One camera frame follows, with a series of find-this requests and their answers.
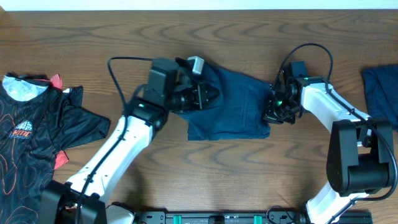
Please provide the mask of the dark blue denim shorts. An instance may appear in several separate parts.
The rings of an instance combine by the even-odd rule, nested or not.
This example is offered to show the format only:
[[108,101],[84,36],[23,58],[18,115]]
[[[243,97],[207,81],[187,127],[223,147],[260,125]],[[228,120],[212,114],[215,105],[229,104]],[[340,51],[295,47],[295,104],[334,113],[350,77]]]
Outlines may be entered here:
[[272,94],[269,82],[207,62],[198,79],[220,93],[208,109],[180,114],[188,122],[189,141],[269,137],[271,128],[262,120],[265,101]]

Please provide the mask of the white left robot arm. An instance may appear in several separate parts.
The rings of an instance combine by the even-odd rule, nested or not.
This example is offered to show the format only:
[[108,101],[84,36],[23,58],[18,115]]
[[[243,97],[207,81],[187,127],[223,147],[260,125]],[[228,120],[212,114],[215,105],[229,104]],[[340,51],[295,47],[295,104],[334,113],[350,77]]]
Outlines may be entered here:
[[43,191],[39,223],[134,223],[131,209],[108,203],[115,186],[170,112],[205,110],[218,97],[217,89],[199,79],[202,58],[151,62],[147,83],[137,87],[130,101],[122,101],[122,116],[99,151],[66,183],[53,180]]

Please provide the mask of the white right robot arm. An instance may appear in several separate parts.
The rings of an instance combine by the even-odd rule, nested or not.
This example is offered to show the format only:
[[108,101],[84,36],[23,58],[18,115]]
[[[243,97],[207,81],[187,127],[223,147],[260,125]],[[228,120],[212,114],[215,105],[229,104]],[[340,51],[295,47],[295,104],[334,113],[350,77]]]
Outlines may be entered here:
[[303,61],[283,63],[262,115],[267,123],[294,124],[313,114],[330,132],[327,182],[304,203],[294,223],[360,222],[345,212],[359,201],[380,201],[397,187],[392,126],[374,119],[343,99],[329,81],[311,77]]

